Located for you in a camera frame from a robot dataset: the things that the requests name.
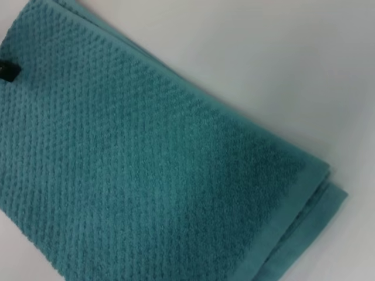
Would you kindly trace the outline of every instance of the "white surface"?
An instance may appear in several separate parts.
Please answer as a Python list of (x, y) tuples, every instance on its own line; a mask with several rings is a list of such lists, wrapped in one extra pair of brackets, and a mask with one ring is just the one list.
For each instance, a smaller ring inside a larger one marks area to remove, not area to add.
[[(23, 2), (0, 0), (0, 35)], [(186, 78), (333, 166), (350, 197), (284, 281), (375, 280), (375, 3), (82, 2)], [(0, 214), (0, 280), (61, 279)]]

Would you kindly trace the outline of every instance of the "teal towel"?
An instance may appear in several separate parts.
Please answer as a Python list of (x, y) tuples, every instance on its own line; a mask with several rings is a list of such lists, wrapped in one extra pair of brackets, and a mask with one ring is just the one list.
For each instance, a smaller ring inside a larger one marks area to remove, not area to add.
[(74, 1), (31, 0), (0, 59), (0, 208), (68, 281), (278, 280), (346, 197)]

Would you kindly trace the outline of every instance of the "black tag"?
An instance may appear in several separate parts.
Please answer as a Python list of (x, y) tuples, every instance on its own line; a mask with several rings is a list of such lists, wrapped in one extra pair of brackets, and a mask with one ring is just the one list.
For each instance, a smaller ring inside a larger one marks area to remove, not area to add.
[(0, 60), (0, 79), (13, 82), (21, 72), (21, 68), (17, 64)]

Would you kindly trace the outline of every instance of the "towel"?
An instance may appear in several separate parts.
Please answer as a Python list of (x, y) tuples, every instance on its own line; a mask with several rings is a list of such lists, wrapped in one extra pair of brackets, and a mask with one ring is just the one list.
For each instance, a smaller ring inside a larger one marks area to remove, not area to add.
[(31, 0), (0, 60), (0, 208), (67, 281), (278, 280), (346, 197), (72, 0)]

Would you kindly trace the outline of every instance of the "terry cloth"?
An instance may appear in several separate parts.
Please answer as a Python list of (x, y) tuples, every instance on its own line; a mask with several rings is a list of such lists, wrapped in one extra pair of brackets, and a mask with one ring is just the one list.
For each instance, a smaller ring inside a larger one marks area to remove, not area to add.
[(0, 208), (67, 281), (278, 280), (346, 197), (74, 1), (31, 0), (0, 59)]

